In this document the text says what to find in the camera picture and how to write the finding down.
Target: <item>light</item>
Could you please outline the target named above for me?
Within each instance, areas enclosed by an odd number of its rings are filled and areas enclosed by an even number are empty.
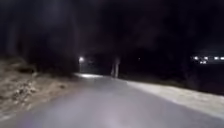
[[[205,59],[205,60],[208,60],[208,57],[207,57],[207,56],[205,56],[205,57],[204,57],[204,59]]]
[[[194,57],[194,60],[198,60],[199,58],[197,56]]]
[[[200,61],[200,64],[207,64],[207,61]]]
[[[79,57],[79,63],[83,63],[85,61],[84,57]]]
[[[103,77],[103,76],[95,75],[95,74],[80,74],[80,73],[75,73],[74,75],[76,75],[78,77],[82,77],[82,78],[87,78],[87,79]]]
[[[214,60],[219,60],[219,57],[217,57],[217,56],[216,56],[216,57],[214,57]]]

